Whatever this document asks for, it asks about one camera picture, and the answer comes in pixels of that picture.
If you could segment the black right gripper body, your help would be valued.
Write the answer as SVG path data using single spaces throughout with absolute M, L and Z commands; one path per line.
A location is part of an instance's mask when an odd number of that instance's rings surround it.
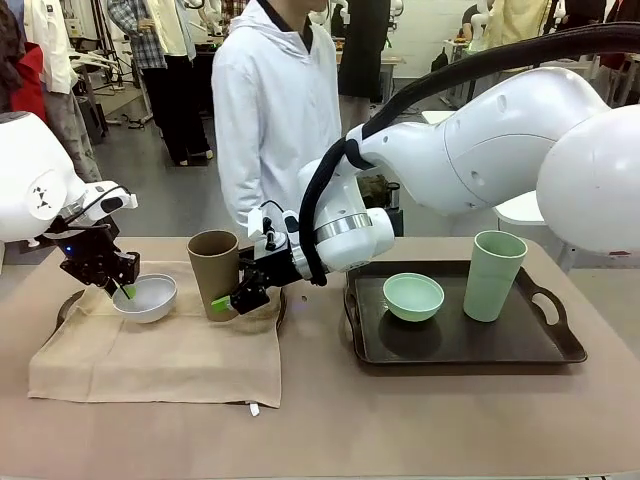
M 240 261 L 253 261 L 255 263 L 255 280 L 260 281 L 266 288 L 284 287 L 300 279 L 300 273 L 296 269 L 288 247 L 274 252 L 267 252 L 262 257 L 258 257 L 255 246 L 245 247 L 239 250 Z

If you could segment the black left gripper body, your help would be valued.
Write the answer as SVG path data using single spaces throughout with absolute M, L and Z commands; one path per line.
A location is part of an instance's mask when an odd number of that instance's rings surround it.
M 60 239 L 59 249 L 65 256 L 60 268 L 84 285 L 103 290 L 133 284 L 140 271 L 140 254 L 122 251 L 115 244 L 119 233 L 114 222 L 98 222 Z

